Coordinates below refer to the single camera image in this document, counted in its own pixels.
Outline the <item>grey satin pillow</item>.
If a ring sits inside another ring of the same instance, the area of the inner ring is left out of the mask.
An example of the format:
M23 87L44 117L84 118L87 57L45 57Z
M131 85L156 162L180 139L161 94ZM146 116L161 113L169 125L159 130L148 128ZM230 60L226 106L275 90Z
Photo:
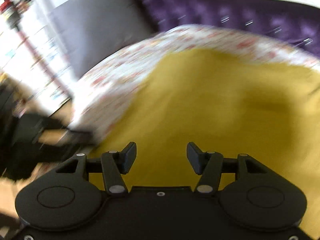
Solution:
M121 48L156 33L137 0L68 0L49 18L76 79Z

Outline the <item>purple tufted white-framed headboard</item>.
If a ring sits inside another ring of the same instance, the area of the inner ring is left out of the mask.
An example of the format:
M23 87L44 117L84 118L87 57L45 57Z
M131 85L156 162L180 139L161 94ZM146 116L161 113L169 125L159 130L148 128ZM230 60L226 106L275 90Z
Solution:
M137 0L158 31L204 24L285 41L319 56L319 9L277 0Z

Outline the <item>floral quilted bedspread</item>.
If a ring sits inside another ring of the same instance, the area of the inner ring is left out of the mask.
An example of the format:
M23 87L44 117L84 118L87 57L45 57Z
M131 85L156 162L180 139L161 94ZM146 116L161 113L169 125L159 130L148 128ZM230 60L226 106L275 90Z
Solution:
M76 83L69 127L91 130L96 141L104 140L161 58L193 48L319 70L318 57L275 38L208 25L182 25L127 46L85 72Z

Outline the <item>mustard yellow knit sweater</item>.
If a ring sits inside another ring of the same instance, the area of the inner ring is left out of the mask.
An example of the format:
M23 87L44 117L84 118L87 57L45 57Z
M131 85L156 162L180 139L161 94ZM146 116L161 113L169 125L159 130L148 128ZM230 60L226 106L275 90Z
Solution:
M210 49L168 54L92 157L131 141L127 186L195 186L189 142L227 158L245 153L302 189L301 227L319 236L319 72Z

